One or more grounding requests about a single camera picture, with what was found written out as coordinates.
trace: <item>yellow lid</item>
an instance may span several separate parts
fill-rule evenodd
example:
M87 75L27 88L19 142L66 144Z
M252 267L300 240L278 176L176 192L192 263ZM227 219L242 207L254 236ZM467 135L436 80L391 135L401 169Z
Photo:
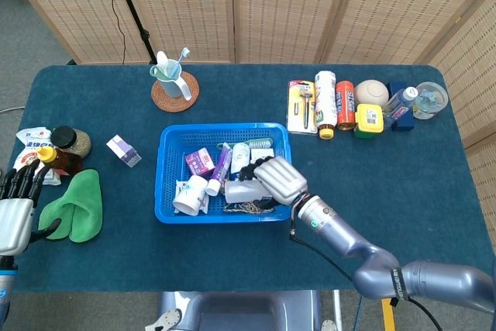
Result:
M37 152L38 158L44 163L53 161L57 156L57 151L53 147L39 147Z
M384 129L382 108L379 105L359 104L355 119L356 127L361 132L381 133Z
M322 128L319 130L319 136L323 140L330 140L334 137L334 129Z

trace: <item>blue plastic basket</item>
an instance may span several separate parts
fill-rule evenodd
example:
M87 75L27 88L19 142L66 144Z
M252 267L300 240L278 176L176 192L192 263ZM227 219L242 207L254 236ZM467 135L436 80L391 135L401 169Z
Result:
M238 143L251 139L270 137L276 156L291 162L288 131L277 123L219 123L168 126L160 136L155 178L155 216L166 224L213 224L227 222L269 222L288 219L290 209L279 205L273 212L251 215L242 212L223 212L226 200L223 196L210 197L208 214L197 216L175 213L172 201L176 181L186 181L191 176L184 158L206 147L217 163L220 150L218 143Z

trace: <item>yellow pole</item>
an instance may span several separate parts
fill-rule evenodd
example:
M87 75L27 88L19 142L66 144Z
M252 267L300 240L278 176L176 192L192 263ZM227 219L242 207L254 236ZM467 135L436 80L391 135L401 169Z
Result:
M383 298L381 300L382 304L382 315L384 317L384 331L394 331L394 314L393 307L390 305L390 298Z

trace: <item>floor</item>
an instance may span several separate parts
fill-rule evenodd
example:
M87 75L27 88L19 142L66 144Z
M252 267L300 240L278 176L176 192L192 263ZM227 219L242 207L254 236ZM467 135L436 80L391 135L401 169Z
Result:
M27 0L0 0L0 5L2 110L25 105L36 73L51 64L66 64L71 57ZM21 115L22 111L0 114L0 169L3 171L9 162ZM490 329L489 315L428 300L422 300L422 303L444 330ZM355 291L342 291L343 329L346 331L353 328L357 304L358 294ZM143 330L145 325L155 321L157 306L158 294L149 292L15 293L4 330ZM322 312L324 319L332 317L332 301L327 291L322 292ZM398 305L395 317L399 331L435 329L423 313L408 303ZM365 301L359 329L383 329L379 302Z

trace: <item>woven coaster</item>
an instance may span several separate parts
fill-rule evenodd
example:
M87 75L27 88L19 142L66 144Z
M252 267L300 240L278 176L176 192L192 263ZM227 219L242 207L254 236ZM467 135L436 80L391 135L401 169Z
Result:
M155 81L152 87L152 100L159 109L164 110L165 112L182 112L186 109L189 109L193 106L200 95L200 86L198 85L198 81L196 78L183 71L181 77L186 81L186 84L191 91L191 100L186 101L184 96L178 98L172 98L165 93L164 89L160 85L159 81Z

